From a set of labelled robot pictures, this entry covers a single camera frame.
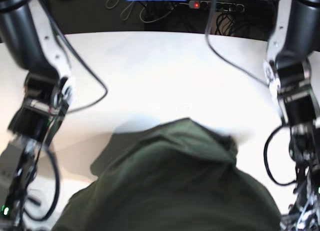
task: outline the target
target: dark green cloth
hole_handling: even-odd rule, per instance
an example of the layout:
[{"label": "dark green cloth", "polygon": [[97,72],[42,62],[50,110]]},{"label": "dark green cloth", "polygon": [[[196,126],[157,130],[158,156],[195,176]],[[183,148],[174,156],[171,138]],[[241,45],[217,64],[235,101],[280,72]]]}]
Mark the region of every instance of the dark green cloth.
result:
[{"label": "dark green cloth", "polygon": [[236,156],[231,137],[165,124],[76,193],[53,231],[280,230],[273,198]]}]

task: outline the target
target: white table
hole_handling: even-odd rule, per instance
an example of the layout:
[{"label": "white table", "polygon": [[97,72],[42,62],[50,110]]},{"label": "white table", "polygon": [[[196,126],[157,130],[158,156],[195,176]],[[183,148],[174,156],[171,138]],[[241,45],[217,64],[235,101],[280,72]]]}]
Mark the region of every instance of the white table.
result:
[{"label": "white table", "polygon": [[[108,32],[73,34],[68,38],[107,84],[109,94],[95,107],[68,116],[54,138],[63,179],[58,208],[47,222],[48,227],[55,223],[70,196],[96,179],[90,173],[90,164],[107,145],[115,128],[127,121],[131,125],[122,132],[191,117],[222,134],[231,134],[238,142],[238,168],[269,189],[281,212],[285,213],[295,201],[294,187],[276,186],[264,167],[265,141],[280,124],[269,90],[216,57],[203,35]],[[212,36],[211,41],[223,56],[265,80],[262,67],[266,42],[225,36]],[[317,97],[319,60],[319,53],[310,58]],[[74,58],[71,61],[77,82],[77,99],[72,105],[75,108],[96,100],[103,89]],[[22,101],[26,72],[15,65],[4,44],[0,45],[0,64],[3,150],[10,138],[8,124]],[[279,182],[295,178],[288,144],[289,133],[282,131],[269,147],[270,168]],[[52,199],[53,178],[39,175],[31,188],[40,189],[40,185],[38,193],[47,199],[44,212]]]}]

